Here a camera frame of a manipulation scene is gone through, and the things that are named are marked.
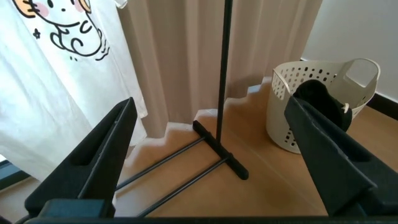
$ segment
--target brown floor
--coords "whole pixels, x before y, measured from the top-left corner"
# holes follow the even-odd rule
[[[267,92],[268,86],[263,85],[243,99],[228,99],[225,106],[222,142],[248,169],[249,179],[240,180],[223,164],[150,217],[326,215],[302,157],[278,148],[267,136]],[[198,116],[212,133],[215,113],[203,110]],[[398,171],[398,121],[366,107],[348,133]],[[137,146],[126,160],[120,181],[197,137],[190,126],[174,125],[164,139]],[[117,192],[116,216],[137,215],[217,160],[209,146],[199,143]],[[0,192],[0,215],[12,221],[23,216],[23,199],[36,185],[31,180]]]

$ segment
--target orange ear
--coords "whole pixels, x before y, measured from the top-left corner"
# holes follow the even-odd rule
[[[34,12],[32,6],[27,0],[12,0],[18,11],[26,18],[34,18],[36,13]]]
[[[91,6],[90,6],[90,0],[79,0],[80,5],[85,9],[87,13],[91,13]]]

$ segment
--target laundry basket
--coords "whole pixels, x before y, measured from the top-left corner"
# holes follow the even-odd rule
[[[347,76],[347,71],[357,60],[370,63],[372,66],[375,66],[375,71],[377,71],[365,87]],[[353,111],[354,119],[373,97],[379,76],[379,65],[366,58],[354,59],[343,63],[304,61],[287,62],[279,65],[274,69],[272,88],[268,99],[268,135],[283,149],[299,154],[300,149],[286,122],[284,110],[289,98],[301,83],[311,79],[321,81],[325,84],[332,97],[342,104],[349,104],[349,107]]]

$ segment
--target beige curtain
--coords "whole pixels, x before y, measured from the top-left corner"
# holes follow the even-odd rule
[[[235,0],[227,96],[243,97],[278,64],[300,60],[322,0]],[[131,0],[120,10],[146,101],[148,135],[217,108],[224,1]]]

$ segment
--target black star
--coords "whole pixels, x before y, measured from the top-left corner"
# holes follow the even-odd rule
[[[33,36],[36,37],[36,39],[39,39],[40,38],[40,32],[37,29],[35,29],[35,32],[33,33]]]

